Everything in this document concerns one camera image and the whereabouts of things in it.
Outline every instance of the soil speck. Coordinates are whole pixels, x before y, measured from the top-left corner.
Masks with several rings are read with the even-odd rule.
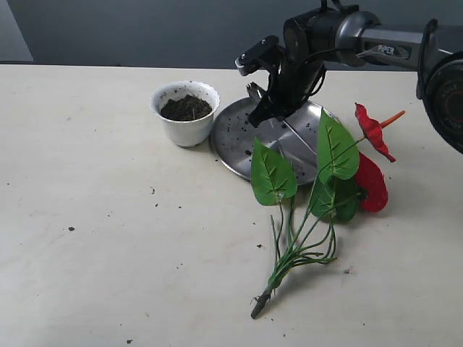
[[[161,109],[161,115],[172,121],[194,121],[206,117],[211,111],[211,105],[206,101],[187,95],[177,101],[169,100]]]

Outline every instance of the anthurium flower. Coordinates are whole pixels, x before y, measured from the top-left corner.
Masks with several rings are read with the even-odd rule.
[[[405,111],[402,111],[380,124],[378,121],[368,116],[367,109],[363,105],[355,103],[355,117],[362,128],[364,136],[370,141],[373,147],[379,153],[387,157],[391,163],[396,161],[396,159],[389,154],[389,149],[383,141],[383,128],[387,127],[393,121],[396,121],[404,113]]]
[[[360,154],[360,164],[355,182],[364,192],[360,207],[368,212],[379,212],[387,205],[388,190],[379,167],[366,155]]]

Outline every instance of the tabletop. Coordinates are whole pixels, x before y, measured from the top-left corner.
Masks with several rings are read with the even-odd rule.
[[[267,74],[0,66],[2,346],[463,344],[463,158],[415,73],[328,72],[313,100],[352,134],[355,102],[378,120],[407,112],[384,131],[395,163],[360,144],[388,206],[339,227],[338,260],[290,273],[256,320],[275,209],[207,142],[167,139],[150,97],[176,80],[212,85],[220,111]]]

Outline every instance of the white cup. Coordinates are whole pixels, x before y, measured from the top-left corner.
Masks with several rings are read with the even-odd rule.
[[[195,96],[207,102],[212,111],[194,121],[172,121],[162,117],[161,109],[169,100],[177,101],[187,95]],[[211,133],[214,113],[220,105],[217,91],[210,85],[196,81],[178,81],[164,85],[151,97],[151,109],[162,120],[167,137],[177,146],[194,147],[206,140]]]

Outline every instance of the metal plate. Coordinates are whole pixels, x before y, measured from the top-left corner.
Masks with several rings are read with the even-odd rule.
[[[249,124],[247,115],[255,106],[250,98],[238,100],[214,120],[210,142],[221,162],[250,181],[252,149],[257,137],[265,146],[282,152],[293,164],[299,185],[313,183],[317,175],[316,155],[287,126],[275,119],[264,121],[257,129]],[[309,101],[286,119],[315,152],[321,110],[321,106]]]

